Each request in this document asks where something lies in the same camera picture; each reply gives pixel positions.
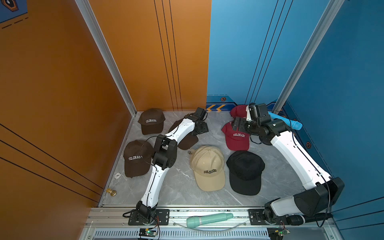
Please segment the maroon cap front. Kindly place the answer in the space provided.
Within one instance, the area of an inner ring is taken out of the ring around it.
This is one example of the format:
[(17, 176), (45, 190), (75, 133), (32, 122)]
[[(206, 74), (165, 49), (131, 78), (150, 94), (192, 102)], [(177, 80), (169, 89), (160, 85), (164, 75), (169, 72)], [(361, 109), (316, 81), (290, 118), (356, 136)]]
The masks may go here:
[(225, 134), (226, 145), (231, 151), (248, 151), (250, 147), (250, 135), (238, 130), (233, 130), (231, 122), (222, 127)]

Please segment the black cap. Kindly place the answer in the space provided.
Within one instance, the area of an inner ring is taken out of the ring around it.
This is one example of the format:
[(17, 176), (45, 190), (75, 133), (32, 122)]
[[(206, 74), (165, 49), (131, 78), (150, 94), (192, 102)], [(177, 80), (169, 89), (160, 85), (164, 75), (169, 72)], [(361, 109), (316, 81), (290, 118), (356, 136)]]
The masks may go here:
[(248, 151), (236, 151), (227, 160), (231, 188), (238, 194), (257, 195), (262, 186), (265, 163), (262, 158)]

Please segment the beige cap front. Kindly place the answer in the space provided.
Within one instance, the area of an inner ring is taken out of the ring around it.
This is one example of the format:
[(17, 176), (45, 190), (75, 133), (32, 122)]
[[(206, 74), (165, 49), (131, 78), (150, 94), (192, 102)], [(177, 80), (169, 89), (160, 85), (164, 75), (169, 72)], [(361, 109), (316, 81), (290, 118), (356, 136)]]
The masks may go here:
[(225, 160), (219, 148), (202, 146), (191, 150), (190, 166), (202, 191), (218, 191), (225, 186)]

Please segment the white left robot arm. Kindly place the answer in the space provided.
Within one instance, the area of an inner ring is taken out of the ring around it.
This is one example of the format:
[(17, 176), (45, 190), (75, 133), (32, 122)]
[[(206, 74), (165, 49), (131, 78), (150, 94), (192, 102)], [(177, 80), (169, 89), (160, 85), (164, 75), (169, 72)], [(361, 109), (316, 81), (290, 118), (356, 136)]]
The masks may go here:
[(156, 137), (151, 177), (143, 197), (136, 205), (136, 213), (144, 222), (150, 223), (155, 219), (162, 184), (177, 160), (178, 143), (188, 134), (197, 136), (209, 131), (206, 115), (206, 110), (198, 108), (195, 113), (185, 115), (172, 131)]

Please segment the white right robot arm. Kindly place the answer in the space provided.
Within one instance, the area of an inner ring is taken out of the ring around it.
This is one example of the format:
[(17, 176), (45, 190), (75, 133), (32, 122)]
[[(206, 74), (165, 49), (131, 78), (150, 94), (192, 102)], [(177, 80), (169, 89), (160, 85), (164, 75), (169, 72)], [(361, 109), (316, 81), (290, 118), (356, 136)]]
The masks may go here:
[(264, 220), (269, 224), (285, 218), (290, 225), (323, 222), (332, 217), (330, 212), (345, 187), (340, 178), (333, 178), (320, 167), (300, 145), (289, 125), (283, 120), (247, 121), (235, 118), (230, 128), (241, 134), (258, 136), (261, 143), (275, 147), (291, 165), (305, 191), (291, 197), (278, 198), (265, 204)]

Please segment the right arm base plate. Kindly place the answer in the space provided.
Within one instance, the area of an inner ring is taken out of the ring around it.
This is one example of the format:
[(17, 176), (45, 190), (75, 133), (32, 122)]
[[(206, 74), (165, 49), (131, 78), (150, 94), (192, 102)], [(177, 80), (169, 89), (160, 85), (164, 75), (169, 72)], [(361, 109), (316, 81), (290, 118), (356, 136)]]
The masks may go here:
[(252, 226), (268, 225), (267, 218), (264, 214), (264, 209), (249, 209), (249, 220)]

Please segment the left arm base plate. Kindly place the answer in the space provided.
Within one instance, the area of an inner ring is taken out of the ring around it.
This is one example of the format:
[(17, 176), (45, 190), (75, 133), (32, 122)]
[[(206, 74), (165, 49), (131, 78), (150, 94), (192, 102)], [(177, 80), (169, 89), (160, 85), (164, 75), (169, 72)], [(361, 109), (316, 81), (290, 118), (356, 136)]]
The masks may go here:
[(159, 224), (160, 226), (167, 226), (169, 224), (170, 210), (169, 209), (156, 209), (154, 217), (150, 217), (150, 220), (147, 221), (144, 217), (141, 217), (139, 213), (134, 210), (130, 213), (128, 220), (129, 226), (155, 226)]

